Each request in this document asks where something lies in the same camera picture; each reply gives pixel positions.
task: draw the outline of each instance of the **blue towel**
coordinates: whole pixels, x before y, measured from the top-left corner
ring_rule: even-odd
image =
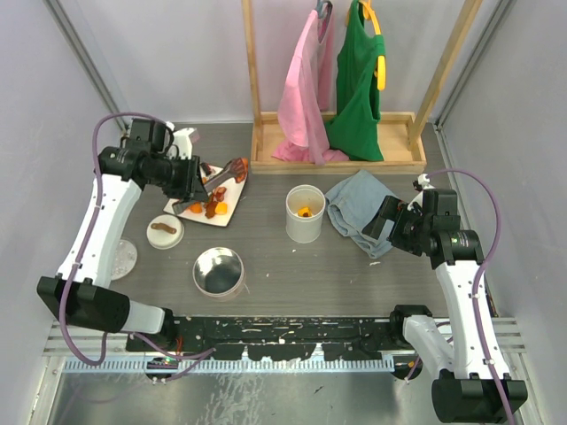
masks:
[[[393,193],[364,170],[343,180],[325,195],[327,214],[332,225],[342,236],[351,237],[372,259],[381,257],[392,248],[392,244],[386,241],[392,231],[391,221],[386,222],[378,239],[362,234],[362,230],[374,218],[386,195]]]

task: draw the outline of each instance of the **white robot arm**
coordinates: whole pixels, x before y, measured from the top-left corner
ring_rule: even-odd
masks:
[[[394,225],[388,240],[395,248],[430,258],[445,295],[454,341],[451,345],[440,334],[424,305],[396,306],[390,316],[392,338],[411,345],[433,377],[431,396],[442,422],[502,423],[506,414],[498,387],[506,392],[512,412],[527,399],[527,389],[523,381],[511,379],[496,341],[484,276],[476,276],[484,262],[478,235],[461,229],[454,190],[435,189],[425,174],[414,185],[419,193],[412,202],[386,197],[363,233],[377,239],[385,222],[391,220]],[[473,282],[478,277],[480,284],[474,293]],[[473,298],[478,302],[483,341]],[[494,380],[491,367],[501,385]]]
[[[167,197],[184,202],[208,199],[201,182],[199,158],[192,156],[191,140],[197,137],[196,130],[176,131],[171,146],[166,149],[165,134],[165,124],[133,120],[125,145],[105,148],[99,154],[103,201],[73,279],[66,305],[67,323],[104,332],[142,332],[162,334],[166,340],[171,338],[174,326],[170,310],[137,303],[108,289],[120,236],[145,184],[160,186]],[[37,286],[40,298],[55,317],[58,317],[62,288],[71,274],[95,208],[99,208],[97,179],[73,247],[57,275],[42,277]]]

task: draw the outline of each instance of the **gray wall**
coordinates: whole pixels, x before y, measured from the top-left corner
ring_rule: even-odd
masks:
[[[62,0],[122,110],[173,121],[251,120],[241,0]],[[252,0],[263,111],[275,111],[315,0]],[[333,0],[335,54],[350,0]],[[433,115],[498,0],[485,0]],[[386,40],[383,111],[417,112],[463,0],[374,0]]]
[[[79,229],[90,133],[106,112],[41,1],[2,2],[0,40],[0,422],[20,424],[52,322],[35,285]]]
[[[500,311],[516,316],[547,423],[565,423],[567,384],[567,3],[517,0],[465,87],[445,131],[457,166],[483,176],[503,210],[488,269]],[[485,250],[493,212],[460,180]]]

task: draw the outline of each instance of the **tabletop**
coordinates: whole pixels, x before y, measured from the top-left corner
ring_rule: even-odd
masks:
[[[193,124],[200,140],[193,153],[223,166],[236,157],[250,157],[252,124]],[[427,171],[442,168],[443,159],[432,127],[423,133]],[[308,244],[293,242],[285,232],[285,196],[293,187],[312,184],[326,192],[345,175],[249,175],[241,200],[226,228],[183,220],[183,240],[159,251],[146,238],[150,221],[163,213],[161,190],[146,187],[128,218],[123,237],[138,250],[134,270],[113,282],[112,289],[174,314],[387,316],[397,304],[427,305],[435,316],[447,317],[447,304],[429,259],[392,249],[370,259],[349,238],[331,226],[325,214],[322,233]],[[404,200],[414,195],[415,175],[377,178]],[[446,177],[436,186],[448,188]],[[222,303],[202,295],[191,277],[199,254],[215,246],[238,253],[246,271],[246,288]]]

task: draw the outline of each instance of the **wooden frame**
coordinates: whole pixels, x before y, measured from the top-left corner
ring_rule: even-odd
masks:
[[[252,0],[242,0],[254,113],[252,170],[257,174],[353,174],[361,169],[373,174],[422,173],[427,160],[423,151],[421,133],[481,4],[482,0],[465,0],[462,5],[417,116],[413,112],[382,112],[378,133],[384,161],[341,161],[316,166],[307,162],[285,162],[271,157],[276,146],[284,139],[284,134],[277,122],[277,113],[260,110]],[[328,120],[334,113],[324,112],[322,115],[324,120]]]

